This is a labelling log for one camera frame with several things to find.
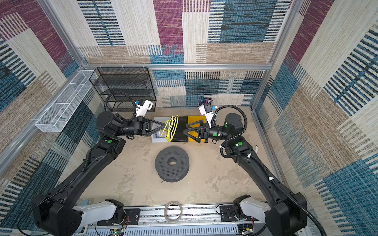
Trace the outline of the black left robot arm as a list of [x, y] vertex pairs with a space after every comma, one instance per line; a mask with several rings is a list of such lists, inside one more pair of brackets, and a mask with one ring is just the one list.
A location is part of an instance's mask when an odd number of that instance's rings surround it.
[[145, 118], [144, 114], [149, 107], [139, 105], [133, 99], [130, 100], [133, 106], [131, 118], [113, 114], [107, 108], [107, 103], [116, 95], [131, 99], [121, 91], [112, 92], [106, 98], [103, 112], [96, 119], [100, 139], [87, 151], [83, 163], [47, 195], [40, 193], [32, 200], [31, 211], [35, 224], [46, 234], [71, 236], [78, 229], [99, 221], [109, 221], [114, 225], [125, 224], [124, 205], [114, 199], [107, 199], [99, 204], [76, 206], [84, 190], [122, 152], [126, 144], [123, 136], [128, 139], [151, 136], [165, 127], [162, 122]]

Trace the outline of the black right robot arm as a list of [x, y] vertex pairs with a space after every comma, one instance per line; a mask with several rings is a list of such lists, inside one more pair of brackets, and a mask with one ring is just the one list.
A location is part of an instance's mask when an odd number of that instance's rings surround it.
[[239, 107], [224, 105], [215, 110], [209, 122], [188, 124], [183, 133], [198, 143], [221, 140], [221, 156], [242, 167], [265, 196], [265, 206], [257, 206], [250, 197], [237, 199], [234, 204], [236, 217], [258, 219], [274, 236], [290, 236], [305, 228], [310, 219], [325, 236], [327, 233], [321, 223], [307, 210], [306, 198], [282, 184], [243, 137], [247, 126], [247, 116]]

